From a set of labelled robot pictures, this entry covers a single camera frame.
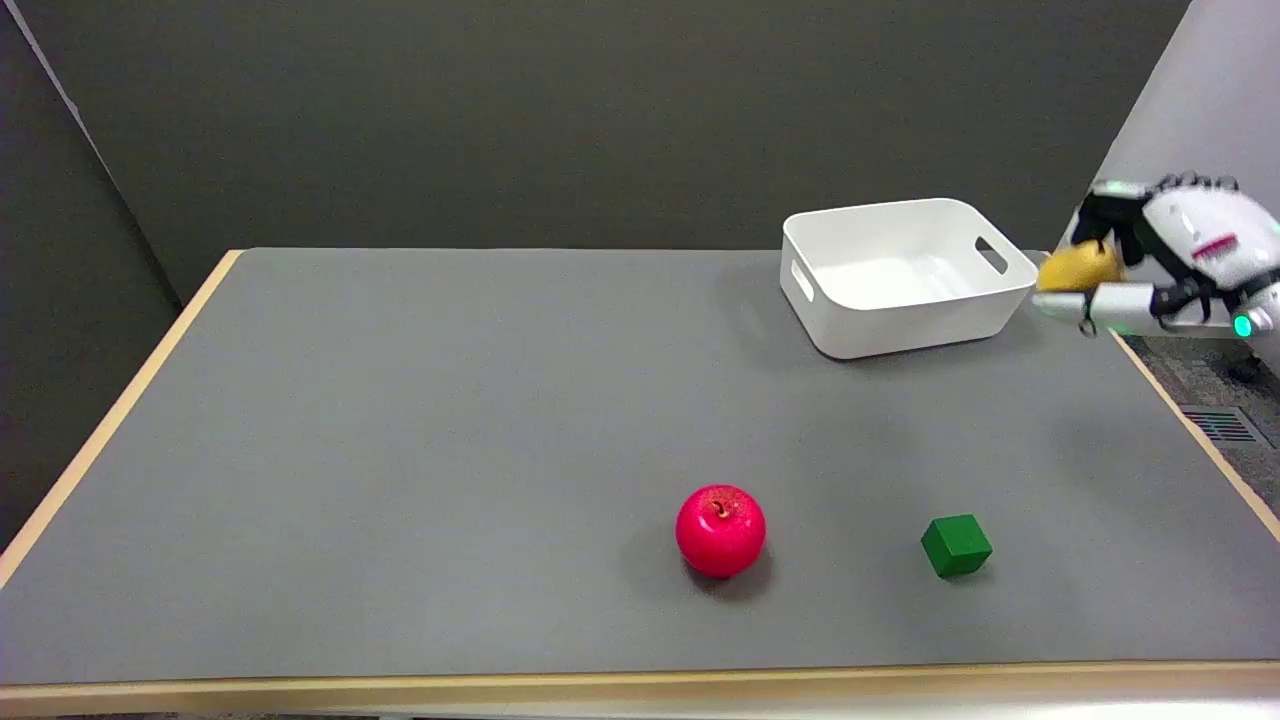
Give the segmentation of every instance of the green wooden block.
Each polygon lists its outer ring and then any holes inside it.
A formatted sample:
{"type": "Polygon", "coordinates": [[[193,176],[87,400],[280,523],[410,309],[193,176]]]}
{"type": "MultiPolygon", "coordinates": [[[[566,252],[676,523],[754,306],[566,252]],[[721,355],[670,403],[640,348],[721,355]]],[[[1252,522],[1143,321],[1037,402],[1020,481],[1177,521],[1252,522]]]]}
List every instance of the green wooden block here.
{"type": "Polygon", "coordinates": [[[973,573],[991,555],[991,543],[973,515],[937,518],[920,538],[940,578],[973,573]]]}

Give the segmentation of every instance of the bin handle hole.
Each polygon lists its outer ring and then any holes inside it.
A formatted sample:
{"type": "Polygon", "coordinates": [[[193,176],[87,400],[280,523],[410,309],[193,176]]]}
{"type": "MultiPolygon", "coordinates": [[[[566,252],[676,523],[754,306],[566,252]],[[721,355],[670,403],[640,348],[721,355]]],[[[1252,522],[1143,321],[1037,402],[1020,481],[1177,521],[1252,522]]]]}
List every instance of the bin handle hole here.
{"type": "Polygon", "coordinates": [[[791,260],[791,277],[796,279],[796,284],[800,286],[800,292],[813,302],[813,286],[809,284],[809,278],[804,277],[804,270],[800,269],[800,264],[791,260]]]}
{"type": "Polygon", "coordinates": [[[996,249],[987,242],[987,238],[979,234],[978,240],[974,241],[973,247],[978,251],[978,255],[982,255],[983,260],[989,263],[991,266],[996,269],[997,273],[1005,274],[1005,270],[1009,269],[1009,260],[1001,258],[1000,252],[997,252],[996,249]]]}

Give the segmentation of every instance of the red apple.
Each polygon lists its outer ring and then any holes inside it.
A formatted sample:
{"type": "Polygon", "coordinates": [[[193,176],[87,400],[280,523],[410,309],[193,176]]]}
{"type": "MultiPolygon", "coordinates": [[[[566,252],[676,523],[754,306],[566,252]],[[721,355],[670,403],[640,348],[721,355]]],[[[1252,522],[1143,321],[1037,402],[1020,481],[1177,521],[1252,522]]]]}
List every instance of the red apple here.
{"type": "Polygon", "coordinates": [[[680,507],[676,544],[704,575],[728,578],[746,570],[764,547],[764,511],[733,486],[707,486],[680,507]]]}

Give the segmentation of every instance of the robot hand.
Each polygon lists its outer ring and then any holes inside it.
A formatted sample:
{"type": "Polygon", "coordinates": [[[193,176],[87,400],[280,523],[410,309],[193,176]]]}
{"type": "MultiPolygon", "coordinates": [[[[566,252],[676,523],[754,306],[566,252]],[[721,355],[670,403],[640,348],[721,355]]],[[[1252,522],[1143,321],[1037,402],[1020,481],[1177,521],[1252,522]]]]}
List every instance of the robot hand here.
{"type": "Polygon", "coordinates": [[[1280,223],[1234,179],[1100,181],[1080,204],[1071,246],[1108,234],[1125,265],[1149,256],[1174,284],[1039,291],[1032,302],[1042,313],[1089,336],[1101,324],[1121,334],[1251,337],[1280,323],[1280,223]],[[1226,306],[1230,323],[1211,320],[1215,300],[1226,306]]]}

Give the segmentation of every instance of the yellow fruit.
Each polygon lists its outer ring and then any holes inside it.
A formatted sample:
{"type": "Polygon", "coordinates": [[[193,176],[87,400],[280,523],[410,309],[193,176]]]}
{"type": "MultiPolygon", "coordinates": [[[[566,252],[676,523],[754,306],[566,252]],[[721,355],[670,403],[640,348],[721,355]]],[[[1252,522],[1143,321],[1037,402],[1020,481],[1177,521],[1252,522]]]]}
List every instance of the yellow fruit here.
{"type": "Polygon", "coordinates": [[[1123,282],[1124,269],[1115,247],[1087,240],[1061,247],[1041,265],[1036,290],[1043,292],[1084,292],[1100,283],[1123,282]]]}

